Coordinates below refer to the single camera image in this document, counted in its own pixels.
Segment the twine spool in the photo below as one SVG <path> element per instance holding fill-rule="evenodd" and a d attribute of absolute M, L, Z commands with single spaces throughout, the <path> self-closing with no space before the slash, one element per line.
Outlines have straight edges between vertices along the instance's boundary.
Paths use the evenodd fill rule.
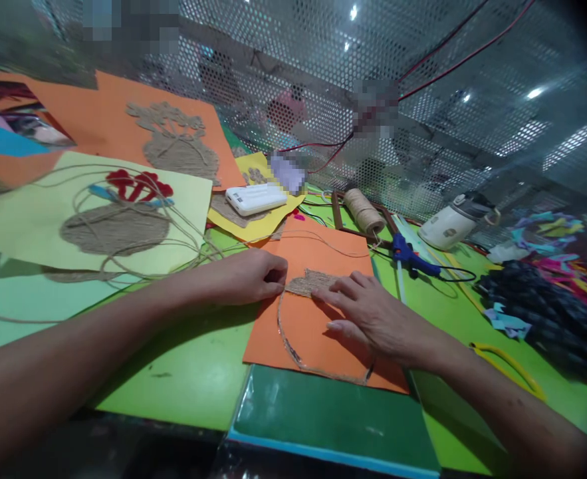
<path fill-rule="evenodd" d="M 355 222 L 366 234 L 377 235 L 385 228 L 385 219 L 357 188 L 344 193 L 344 203 L 355 218 Z"/>

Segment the hand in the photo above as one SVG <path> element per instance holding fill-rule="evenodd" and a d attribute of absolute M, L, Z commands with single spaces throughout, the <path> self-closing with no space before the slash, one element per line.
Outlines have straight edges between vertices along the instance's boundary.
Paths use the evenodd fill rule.
<path fill-rule="evenodd" d="M 357 339 L 404 366 L 437 372 L 462 344 L 391 296 L 374 277 L 355 271 L 313 297 L 340 309 L 346 320 L 327 328 Z"/>
<path fill-rule="evenodd" d="M 243 305 L 282 293 L 288 267 L 283 257 L 251 248 L 192 272 L 206 302 Z"/>

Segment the yellow scissors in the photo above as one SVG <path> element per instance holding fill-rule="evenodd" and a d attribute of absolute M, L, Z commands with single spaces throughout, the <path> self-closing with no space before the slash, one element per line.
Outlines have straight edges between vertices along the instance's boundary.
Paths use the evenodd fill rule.
<path fill-rule="evenodd" d="M 477 354 L 484 360 L 488 361 L 488 363 L 490 363 L 496 370 L 498 370 L 512 382 L 521 386 L 523 389 L 527 390 L 536 398 L 542 400 L 543 402 L 546 402 L 546 395 L 544 394 L 544 391 L 541 389 L 541 386 L 533 379 L 532 376 L 530 376 L 526 372 L 523 366 L 519 364 L 517 361 L 515 361 L 515 358 L 510 356 L 506 351 L 502 351 L 500 348 L 496 348 L 494 346 L 490 346 L 483 343 L 470 343 L 469 347 L 472 351 L 475 352 L 475 354 Z M 518 378 L 512 375 L 509 371 L 502 368 L 502 366 L 500 366 L 500 364 L 496 362 L 492 357 L 490 357 L 487 353 L 492 353 L 502 358 L 502 360 L 504 360 L 504 362 L 506 362 L 508 366 L 513 368 L 517 372 L 517 374 L 519 374 L 519 376 L 524 379 L 526 384 L 523 384 L 522 381 L 520 381 Z"/>

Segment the red flower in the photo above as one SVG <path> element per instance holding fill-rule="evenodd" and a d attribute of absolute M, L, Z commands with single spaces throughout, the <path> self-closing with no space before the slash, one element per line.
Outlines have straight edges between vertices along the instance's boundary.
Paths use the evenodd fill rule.
<path fill-rule="evenodd" d="M 127 200 L 127 198 L 125 198 L 127 187 L 134 184 L 134 181 L 129 177 L 129 173 L 125 170 L 118 170 L 109 173 L 109 175 L 107 175 L 107 182 L 118 188 L 118 197 L 121 200 Z"/>
<path fill-rule="evenodd" d="M 118 170 L 107 175 L 107 182 L 118 188 L 118 197 L 121 200 L 132 203 L 138 199 L 138 196 L 140 196 L 142 190 L 145 188 L 149 190 L 149 193 L 140 200 L 141 202 L 153 200 L 158 196 L 158 192 L 160 192 L 163 198 L 169 198 L 174 194 L 171 186 L 158 181 L 158 175 L 156 173 L 142 172 L 132 178 L 127 171 Z M 129 198 L 127 198 L 127 187 L 132 185 L 134 185 L 134 189 L 129 195 Z"/>

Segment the light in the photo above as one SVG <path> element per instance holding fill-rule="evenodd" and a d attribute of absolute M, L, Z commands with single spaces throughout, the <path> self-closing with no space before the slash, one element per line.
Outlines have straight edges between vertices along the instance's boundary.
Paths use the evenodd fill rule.
<path fill-rule="evenodd" d="M 539 95 L 541 95 L 543 92 L 544 92 L 543 88 L 536 88 L 533 91 L 531 91 L 530 93 L 528 93 L 528 99 L 532 100 L 533 98 L 536 98 Z"/>

